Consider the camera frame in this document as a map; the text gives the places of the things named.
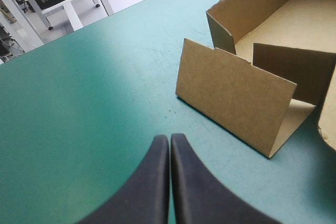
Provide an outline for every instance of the green tabletop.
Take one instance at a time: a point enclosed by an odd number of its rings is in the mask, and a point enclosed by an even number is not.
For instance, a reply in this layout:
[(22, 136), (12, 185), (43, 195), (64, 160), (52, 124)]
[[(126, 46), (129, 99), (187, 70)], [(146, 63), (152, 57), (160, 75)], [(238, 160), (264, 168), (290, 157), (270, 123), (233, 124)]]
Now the green tabletop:
[(205, 11), (217, 1), (146, 0), (0, 66), (0, 223), (75, 223), (128, 179), (154, 135), (174, 132), (272, 217), (336, 222), (336, 153), (317, 112), (268, 160), (176, 98), (183, 38), (212, 45)]

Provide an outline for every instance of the cardboard flap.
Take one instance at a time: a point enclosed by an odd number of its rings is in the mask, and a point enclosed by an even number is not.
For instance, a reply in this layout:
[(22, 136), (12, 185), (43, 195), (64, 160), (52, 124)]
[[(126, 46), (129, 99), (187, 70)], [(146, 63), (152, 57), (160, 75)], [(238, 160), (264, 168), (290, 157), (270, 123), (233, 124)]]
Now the cardboard flap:
[(224, 51), (236, 54), (235, 42), (232, 35), (218, 23), (208, 12), (206, 13), (212, 42), (214, 47), (220, 48)]
[(221, 0), (208, 13), (238, 42), (288, 0)]
[(336, 69), (330, 82), (319, 121), (319, 130), (327, 144), (336, 150)]
[(178, 75), (180, 98), (269, 156), (295, 83), (188, 39)]
[(290, 101), (288, 110), (285, 118), (283, 119), (269, 157), (272, 157), (282, 147), (286, 140), (292, 136), (296, 129), (304, 122), (314, 109), (315, 106), (310, 103), (295, 99)]
[(294, 99), (318, 105), (324, 101), (336, 54), (254, 44), (253, 65), (295, 82)]

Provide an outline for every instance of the cardboard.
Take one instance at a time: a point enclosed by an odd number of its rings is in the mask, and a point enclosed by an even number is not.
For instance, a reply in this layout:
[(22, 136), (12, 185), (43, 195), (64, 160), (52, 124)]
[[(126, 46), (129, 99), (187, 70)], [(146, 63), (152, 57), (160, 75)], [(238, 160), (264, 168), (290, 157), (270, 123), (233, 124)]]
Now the cardboard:
[(336, 150), (336, 0), (220, 0), (206, 15), (215, 49), (185, 40), (176, 94), (267, 157), (323, 106)]

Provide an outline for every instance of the black rubber pad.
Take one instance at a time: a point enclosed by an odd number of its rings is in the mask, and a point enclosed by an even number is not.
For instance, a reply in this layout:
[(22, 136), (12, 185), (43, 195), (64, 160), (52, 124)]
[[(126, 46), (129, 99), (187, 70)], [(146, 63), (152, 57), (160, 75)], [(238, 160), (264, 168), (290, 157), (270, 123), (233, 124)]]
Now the black rubber pad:
[(177, 224), (280, 224), (221, 184), (183, 134), (173, 134), (171, 169)]
[(169, 210), (169, 145), (156, 136), (126, 183), (79, 224), (167, 224)]

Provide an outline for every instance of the cardboard edge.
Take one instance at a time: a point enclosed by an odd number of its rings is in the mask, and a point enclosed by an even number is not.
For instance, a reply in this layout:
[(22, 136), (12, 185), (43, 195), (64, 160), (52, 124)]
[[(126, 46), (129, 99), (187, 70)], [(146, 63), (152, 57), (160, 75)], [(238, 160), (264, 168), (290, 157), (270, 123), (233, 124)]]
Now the cardboard edge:
[(232, 34), (222, 26), (208, 11), (206, 12), (214, 48), (236, 54), (235, 42)]

